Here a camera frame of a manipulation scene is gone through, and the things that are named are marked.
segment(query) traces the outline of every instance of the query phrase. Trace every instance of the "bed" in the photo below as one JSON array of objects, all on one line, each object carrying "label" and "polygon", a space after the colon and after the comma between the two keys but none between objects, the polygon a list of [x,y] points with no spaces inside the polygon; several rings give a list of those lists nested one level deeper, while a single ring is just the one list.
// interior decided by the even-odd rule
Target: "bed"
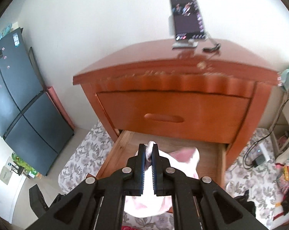
[{"label": "bed", "polygon": [[[268,130],[262,128],[257,128],[254,131],[252,138],[239,157],[225,172],[224,180],[226,191],[232,197],[244,194],[247,189],[250,190],[250,200],[254,201],[257,207],[256,218],[268,229],[271,229],[276,195],[279,190],[276,184],[277,170],[274,164],[274,154],[270,138],[267,138],[263,142],[269,152],[270,161],[257,169],[249,171],[242,167],[242,157],[247,148],[267,133]],[[105,131],[101,122],[98,121],[61,171],[58,177],[58,184],[62,191],[69,193],[85,179],[88,173],[97,176],[113,145],[114,143],[110,136]],[[149,218],[135,218],[124,213],[123,225],[137,229],[174,229],[173,215],[171,213]]]}]

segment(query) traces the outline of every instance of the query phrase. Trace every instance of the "sticker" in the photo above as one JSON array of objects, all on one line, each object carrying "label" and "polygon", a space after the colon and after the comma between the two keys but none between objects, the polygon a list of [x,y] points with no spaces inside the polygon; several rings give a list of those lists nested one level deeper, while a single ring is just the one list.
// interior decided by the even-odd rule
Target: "sticker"
[{"label": "sticker", "polygon": [[0,59],[3,57],[3,51],[0,50]]},{"label": "sticker", "polygon": [[13,34],[12,36],[13,36],[13,41],[14,41],[15,47],[18,47],[20,45],[18,33]]}]

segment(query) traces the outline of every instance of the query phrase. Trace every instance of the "drawer front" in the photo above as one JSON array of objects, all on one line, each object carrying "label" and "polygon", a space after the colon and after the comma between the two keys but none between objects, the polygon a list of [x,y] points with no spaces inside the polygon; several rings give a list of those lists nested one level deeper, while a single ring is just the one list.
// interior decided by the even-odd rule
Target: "drawer front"
[{"label": "drawer front", "polygon": [[99,93],[114,127],[122,130],[226,143],[234,141],[249,99],[182,92]]}]

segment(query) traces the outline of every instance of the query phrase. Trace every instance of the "smartphone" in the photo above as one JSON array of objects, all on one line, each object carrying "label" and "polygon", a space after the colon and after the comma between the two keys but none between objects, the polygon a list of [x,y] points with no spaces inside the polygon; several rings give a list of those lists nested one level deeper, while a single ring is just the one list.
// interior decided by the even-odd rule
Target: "smartphone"
[{"label": "smartphone", "polygon": [[175,39],[205,39],[202,15],[197,0],[170,0]]}]

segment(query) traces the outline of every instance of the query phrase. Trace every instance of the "blue refrigerator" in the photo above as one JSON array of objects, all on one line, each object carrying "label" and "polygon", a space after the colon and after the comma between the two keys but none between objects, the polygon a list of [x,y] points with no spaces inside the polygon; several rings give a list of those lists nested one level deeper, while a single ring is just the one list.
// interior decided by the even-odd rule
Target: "blue refrigerator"
[{"label": "blue refrigerator", "polygon": [[20,28],[0,40],[0,136],[42,175],[73,136],[43,90]]}]

